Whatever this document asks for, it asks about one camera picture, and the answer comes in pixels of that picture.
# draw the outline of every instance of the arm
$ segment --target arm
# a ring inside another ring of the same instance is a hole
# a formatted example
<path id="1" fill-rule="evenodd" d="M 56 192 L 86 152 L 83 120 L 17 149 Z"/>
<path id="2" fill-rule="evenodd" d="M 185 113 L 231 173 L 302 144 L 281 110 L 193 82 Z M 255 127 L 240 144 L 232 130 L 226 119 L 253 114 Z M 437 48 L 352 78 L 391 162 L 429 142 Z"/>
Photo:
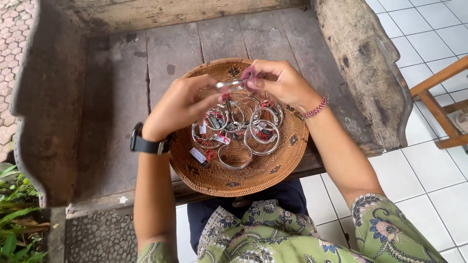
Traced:
<path id="1" fill-rule="evenodd" d="M 309 112 L 320 104 L 321 96 L 286 61 L 255 60 L 252 66 L 266 79 L 249 81 L 249 88 L 264 89 L 301 113 Z M 361 194 L 384 195 L 372 165 L 328 106 L 305 121 L 325 169 L 348 206 Z"/>
<path id="2" fill-rule="evenodd" d="M 162 141 L 170 133 L 202 118 L 209 108 L 222 103 L 224 97 L 214 94 L 200 100 L 195 93 L 217 82 L 209 75 L 175 80 L 145 121 L 142 138 Z M 171 253 L 177 254 L 175 211 L 168 155 L 139 153 L 133 210 L 138 251 L 145 245 L 164 242 Z"/>

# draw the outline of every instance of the stone pavement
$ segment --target stone pavement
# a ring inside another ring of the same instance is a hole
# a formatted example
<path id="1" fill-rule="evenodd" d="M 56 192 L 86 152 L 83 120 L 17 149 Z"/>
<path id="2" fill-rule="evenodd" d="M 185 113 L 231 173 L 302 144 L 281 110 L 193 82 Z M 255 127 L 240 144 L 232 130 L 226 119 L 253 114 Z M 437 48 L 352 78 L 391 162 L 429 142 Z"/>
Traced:
<path id="1" fill-rule="evenodd" d="M 0 162 L 13 150 L 18 120 L 8 106 L 26 39 L 36 14 L 36 0 L 0 0 Z"/>
<path id="2" fill-rule="evenodd" d="M 65 263 L 137 261 L 132 215 L 100 212 L 66 221 Z"/>

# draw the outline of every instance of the sleeve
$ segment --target sleeve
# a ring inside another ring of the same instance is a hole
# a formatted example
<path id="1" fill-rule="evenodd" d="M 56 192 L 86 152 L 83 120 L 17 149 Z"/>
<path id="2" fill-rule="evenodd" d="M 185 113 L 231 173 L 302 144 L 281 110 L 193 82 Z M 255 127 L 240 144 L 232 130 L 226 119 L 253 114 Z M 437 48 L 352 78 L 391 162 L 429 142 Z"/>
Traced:
<path id="1" fill-rule="evenodd" d="M 164 242 L 144 246 L 138 256 L 138 263 L 178 263 L 179 260 Z"/>
<path id="2" fill-rule="evenodd" d="M 360 253 L 376 262 L 446 263 L 402 211 L 384 196 L 359 196 L 351 205 L 351 216 Z"/>

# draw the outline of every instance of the black watch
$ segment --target black watch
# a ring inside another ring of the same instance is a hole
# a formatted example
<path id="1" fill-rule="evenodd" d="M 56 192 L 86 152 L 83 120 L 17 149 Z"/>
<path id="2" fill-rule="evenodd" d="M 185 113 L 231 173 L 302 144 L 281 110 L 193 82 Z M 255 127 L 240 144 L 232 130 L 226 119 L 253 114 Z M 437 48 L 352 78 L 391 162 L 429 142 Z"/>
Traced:
<path id="1" fill-rule="evenodd" d="M 169 134 L 164 141 L 152 142 L 147 141 L 141 137 L 141 130 L 143 129 L 143 123 L 139 122 L 135 125 L 132 131 L 132 138 L 130 139 L 130 151 L 132 152 L 144 152 L 144 153 L 156 153 L 161 155 L 167 153 L 171 148 L 172 134 Z"/>

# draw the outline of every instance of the green batik shirt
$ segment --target green batik shirt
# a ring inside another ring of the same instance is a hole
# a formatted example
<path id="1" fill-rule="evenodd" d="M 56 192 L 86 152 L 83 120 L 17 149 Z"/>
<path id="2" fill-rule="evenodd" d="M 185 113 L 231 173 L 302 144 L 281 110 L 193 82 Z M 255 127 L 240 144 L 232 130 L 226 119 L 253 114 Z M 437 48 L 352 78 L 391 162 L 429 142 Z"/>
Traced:
<path id="1" fill-rule="evenodd" d="M 219 207 L 198 244 L 201 263 L 446 263 L 386 197 L 366 194 L 351 206 L 359 250 L 320 238 L 310 217 L 277 200 L 254 202 L 242 219 Z M 139 263 L 178 262 L 165 243 L 143 247 Z"/>

